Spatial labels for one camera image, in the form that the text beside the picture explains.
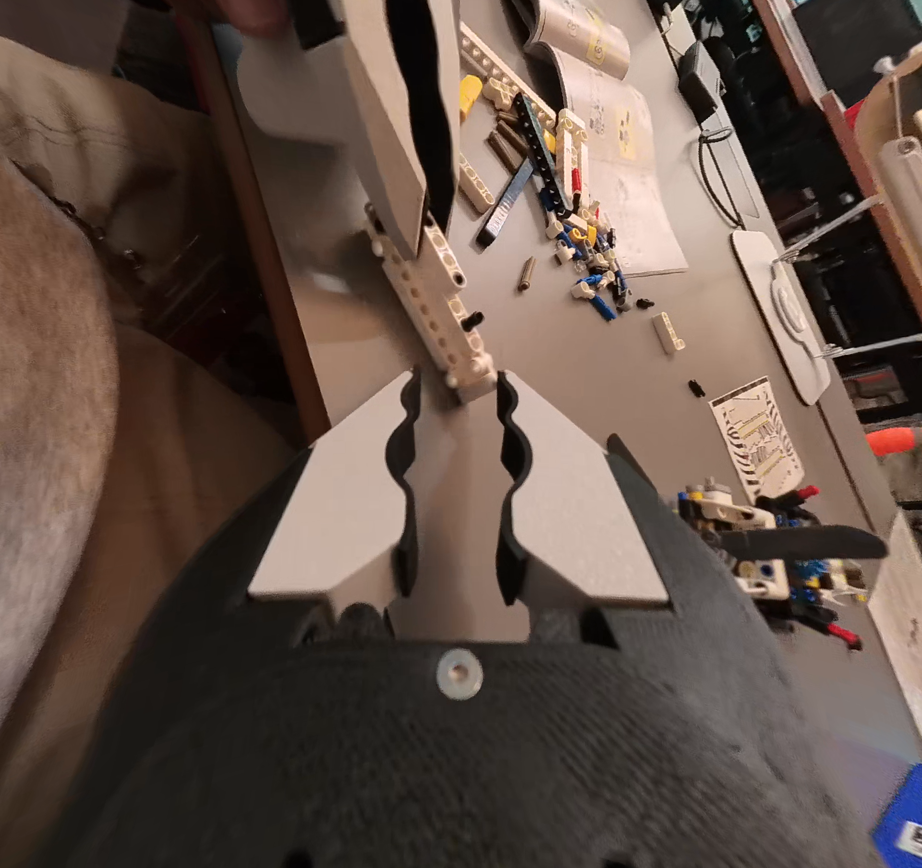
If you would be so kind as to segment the black holed lego beam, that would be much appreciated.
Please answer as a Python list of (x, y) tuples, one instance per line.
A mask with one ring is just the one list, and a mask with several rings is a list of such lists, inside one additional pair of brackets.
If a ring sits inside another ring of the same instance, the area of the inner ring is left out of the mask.
[(524, 136), (529, 157), (547, 190), (551, 209), (560, 217), (570, 214), (570, 207), (562, 192), (554, 159), (543, 136), (544, 130), (536, 118), (531, 101), (522, 91), (518, 91), (513, 96), (513, 110)]

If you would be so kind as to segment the instruction booklet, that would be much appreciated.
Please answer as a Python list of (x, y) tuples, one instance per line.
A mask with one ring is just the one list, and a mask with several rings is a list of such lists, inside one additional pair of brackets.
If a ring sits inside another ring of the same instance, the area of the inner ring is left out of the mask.
[(625, 81), (626, 36), (593, 0), (512, 1), (528, 28), (525, 50), (544, 53), (556, 70), (582, 211), (613, 227), (625, 274), (686, 271), (655, 171), (650, 109)]

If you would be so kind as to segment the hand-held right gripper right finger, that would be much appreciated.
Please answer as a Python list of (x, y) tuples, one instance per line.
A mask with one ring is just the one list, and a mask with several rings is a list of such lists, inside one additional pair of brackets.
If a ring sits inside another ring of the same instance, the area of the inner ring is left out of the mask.
[(495, 574), (525, 641), (619, 641), (672, 623), (672, 602), (609, 456), (511, 371), (496, 389), (502, 498)]

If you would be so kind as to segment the white lego beam assembly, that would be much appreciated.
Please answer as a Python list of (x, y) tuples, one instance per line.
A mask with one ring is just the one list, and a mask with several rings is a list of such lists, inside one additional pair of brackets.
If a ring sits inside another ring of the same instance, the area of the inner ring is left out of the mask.
[(406, 260), (373, 205), (366, 203), (364, 211), (372, 251), (445, 386), (464, 403), (489, 394), (498, 372), (478, 332), (483, 315), (468, 311), (461, 300), (467, 278), (441, 228), (428, 217), (418, 256)]

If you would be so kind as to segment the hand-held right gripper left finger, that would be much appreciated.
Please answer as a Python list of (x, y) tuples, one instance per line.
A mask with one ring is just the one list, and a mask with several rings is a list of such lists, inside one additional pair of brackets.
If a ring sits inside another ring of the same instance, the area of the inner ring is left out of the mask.
[(256, 600), (318, 600), (333, 616), (386, 611), (419, 568), (416, 459), (421, 371), (403, 372), (318, 438), (255, 570)]

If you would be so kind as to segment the lego plane model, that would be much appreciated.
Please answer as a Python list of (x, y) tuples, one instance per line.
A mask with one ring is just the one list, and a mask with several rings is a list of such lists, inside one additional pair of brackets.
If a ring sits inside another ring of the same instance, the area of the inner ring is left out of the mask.
[(790, 633), (799, 625), (859, 652), (863, 640), (843, 626), (839, 609), (868, 599), (862, 562), (882, 561), (889, 545), (862, 528), (820, 522), (806, 507), (818, 493), (808, 486), (742, 505), (708, 478), (680, 491), (675, 509), (773, 630)]

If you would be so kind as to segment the pile of small lego pieces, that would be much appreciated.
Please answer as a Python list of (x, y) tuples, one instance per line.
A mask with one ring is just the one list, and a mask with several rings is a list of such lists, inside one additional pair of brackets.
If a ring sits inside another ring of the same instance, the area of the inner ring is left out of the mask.
[(576, 279), (570, 288), (575, 300), (584, 300), (605, 319), (634, 309), (636, 301), (618, 257), (616, 233), (598, 203), (559, 215), (547, 188), (538, 192), (546, 215), (546, 237), (560, 266), (570, 265)]

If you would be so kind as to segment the orange object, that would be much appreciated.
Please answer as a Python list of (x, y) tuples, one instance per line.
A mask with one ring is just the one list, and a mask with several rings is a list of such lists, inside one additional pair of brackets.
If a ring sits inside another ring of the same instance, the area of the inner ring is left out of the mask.
[(921, 427), (891, 426), (866, 433), (866, 440), (876, 458), (901, 455), (921, 447)]

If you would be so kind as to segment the beige trousers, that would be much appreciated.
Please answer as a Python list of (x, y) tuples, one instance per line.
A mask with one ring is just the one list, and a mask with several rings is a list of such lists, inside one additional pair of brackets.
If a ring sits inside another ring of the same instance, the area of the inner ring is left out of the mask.
[(41, 651), (2, 721), (2, 866), (28, 866), (122, 659), (167, 586), (293, 452), (278, 423), (144, 327), (189, 255), (245, 252), (210, 122), (140, 86), (2, 39), (2, 160), (89, 240), (109, 300), (119, 400), (98, 505)]

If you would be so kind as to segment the instruction sheet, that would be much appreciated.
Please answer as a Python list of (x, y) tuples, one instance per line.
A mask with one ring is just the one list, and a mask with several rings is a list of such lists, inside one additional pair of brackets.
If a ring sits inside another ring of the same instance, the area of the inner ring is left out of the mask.
[(796, 491), (804, 468), (767, 377), (708, 403), (747, 500)]

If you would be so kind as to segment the white five-hole lego beam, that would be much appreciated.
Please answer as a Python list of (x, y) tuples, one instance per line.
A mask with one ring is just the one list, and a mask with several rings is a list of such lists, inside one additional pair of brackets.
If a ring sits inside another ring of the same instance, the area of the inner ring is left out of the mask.
[(490, 189), (481, 179), (465, 155), (458, 154), (458, 188), (479, 215), (488, 213), (495, 205)]

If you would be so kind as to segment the long black lego strip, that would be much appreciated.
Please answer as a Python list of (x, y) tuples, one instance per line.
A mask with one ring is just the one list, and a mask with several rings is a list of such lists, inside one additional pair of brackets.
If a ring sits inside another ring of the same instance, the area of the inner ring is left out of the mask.
[(534, 173), (534, 163), (524, 159), (493, 204), (486, 220), (480, 226), (475, 243), (483, 250), (492, 245), (499, 236), (515, 202), (522, 195)]

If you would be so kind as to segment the blue plastic bin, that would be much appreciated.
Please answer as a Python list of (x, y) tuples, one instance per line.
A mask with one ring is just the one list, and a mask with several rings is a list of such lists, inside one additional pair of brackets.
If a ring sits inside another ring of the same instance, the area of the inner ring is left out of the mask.
[(871, 833), (887, 867), (921, 867), (921, 763), (893, 793)]

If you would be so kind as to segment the extra long white lego beam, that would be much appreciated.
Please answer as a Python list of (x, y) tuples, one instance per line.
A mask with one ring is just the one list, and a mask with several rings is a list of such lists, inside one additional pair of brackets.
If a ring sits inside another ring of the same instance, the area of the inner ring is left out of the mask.
[(544, 128), (554, 131), (557, 113), (526, 79), (518, 76), (464, 21), (458, 23), (459, 56), (462, 66), (483, 80), (496, 79), (513, 93), (522, 93), (531, 103), (536, 118)]

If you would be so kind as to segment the white stand base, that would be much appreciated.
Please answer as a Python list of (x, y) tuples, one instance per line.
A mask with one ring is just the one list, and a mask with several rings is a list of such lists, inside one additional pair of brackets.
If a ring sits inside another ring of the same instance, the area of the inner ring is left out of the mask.
[(730, 244), (793, 388), (804, 405), (816, 405), (831, 375), (800, 286), (763, 232), (734, 230)]

